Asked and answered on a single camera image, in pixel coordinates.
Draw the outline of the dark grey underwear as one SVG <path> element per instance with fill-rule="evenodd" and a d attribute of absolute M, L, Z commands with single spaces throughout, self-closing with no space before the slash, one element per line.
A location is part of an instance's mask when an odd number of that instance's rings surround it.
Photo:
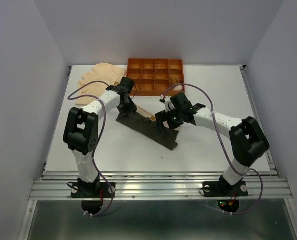
<path fill-rule="evenodd" d="M 122 116 L 120 113 L 116 121 L 144 136 L 150 140 L 158 143 L 159 145 L 173 151 L 177 146 L 177 137 L 181 131 L 180 128 L 170 129 L 166 122 L 163 123 L 161 133 L 158 133 L 158 122 L 156 117 L 148 110 L 136 106 L 137 111 L 135 114 L 129 116 Z"/>

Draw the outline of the brown underwear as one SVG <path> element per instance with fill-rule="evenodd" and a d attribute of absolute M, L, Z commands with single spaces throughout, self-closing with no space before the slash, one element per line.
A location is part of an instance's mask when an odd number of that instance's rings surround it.
<path fill-rule="evenodd" d="M 167 91 L 168 93 L 170 92 L 184 92 L 185 88 L 183 85 L 181 85 L 183 82 L 179 78 L 170 78 L 168 81 L 168 88 L 169 90 Z"/>

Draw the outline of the orange compartment tray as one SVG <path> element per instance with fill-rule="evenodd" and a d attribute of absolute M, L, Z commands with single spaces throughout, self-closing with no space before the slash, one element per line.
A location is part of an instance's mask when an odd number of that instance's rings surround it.
<path fill-rule="evenodd" d="M 181 59 L 129 58 L 126 77 L 133 80 L 135 86 L 132 96 L 158 97 L 169 90 L 169 79 L 184 79 L 184 64 Z M 167 92 L 173 96 L 179 92 Z"/>

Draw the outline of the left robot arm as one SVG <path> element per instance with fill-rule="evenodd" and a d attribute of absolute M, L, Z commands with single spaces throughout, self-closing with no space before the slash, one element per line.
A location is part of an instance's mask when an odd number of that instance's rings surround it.
<path fill-rule="evenodd" d="M 100 191 L 100 174 L 94 166 L 95 150 L 99 144 L 103 130 L 99 130 L 99 122 L 103 120 L 106 125 L 107 113 L 118 109 L 119 113 L 129 116 L 137 112 L 137 107 L 130 97 L 135 82 L 123 77 L 118 85 L 110 85 L 101 96 L 90 94 L 78 96 L 79 98 L 93 98 L 88 105 L 69 110 L 63 141 L 72 151 L 77 167 L 77 183 L 69 186 L 76 192 L 95 197 Z"/>

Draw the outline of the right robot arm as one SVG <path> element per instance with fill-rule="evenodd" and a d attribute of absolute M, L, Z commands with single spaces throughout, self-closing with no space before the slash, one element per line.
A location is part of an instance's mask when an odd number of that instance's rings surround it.
<path fill-rule="evenodd" d="M 230 197 L 236 193 L 247 196 L 247 191 L 241 189 L 243 178 L 270 148 L 258 121 L 250 116 L 245 119 L 229 117 L 203 104 L 192 104 L 183 92 L 171 97 L 161 95 L 160 102 L 165 109 L 155 115 L 158 133 L 166 132 L 164 123 L 171 130 L 187 123 L 212 130 L 218 138 L 224 136 L 230 140 L 233 160 L 229 161 L 218 181 L 203 184 L 202 194 L 207 198 Z"/>

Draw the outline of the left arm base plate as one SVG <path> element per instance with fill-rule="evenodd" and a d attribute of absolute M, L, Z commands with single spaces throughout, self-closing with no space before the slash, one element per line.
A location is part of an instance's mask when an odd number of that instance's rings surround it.
<path fill-rule="evenodd" d="M 116 183 L 111 183 L 111 188 L 105 182 L 83 183 L 83 182 L 68 182 L 70 188 L 70 197 L 73 199 L 105 199 L 115 197 Z"/>

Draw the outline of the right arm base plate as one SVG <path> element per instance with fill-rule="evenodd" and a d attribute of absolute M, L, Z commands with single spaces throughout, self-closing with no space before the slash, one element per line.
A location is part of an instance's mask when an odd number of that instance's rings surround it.
<path fill-rule="evenodd" d="M 222 181 L 206 181 L 203 182 L 200 190 L 206 198 L 226 198 L 236 194 L 238 197 L 249 195 L 245 181 L 240 181 L 233 186 Z"/>

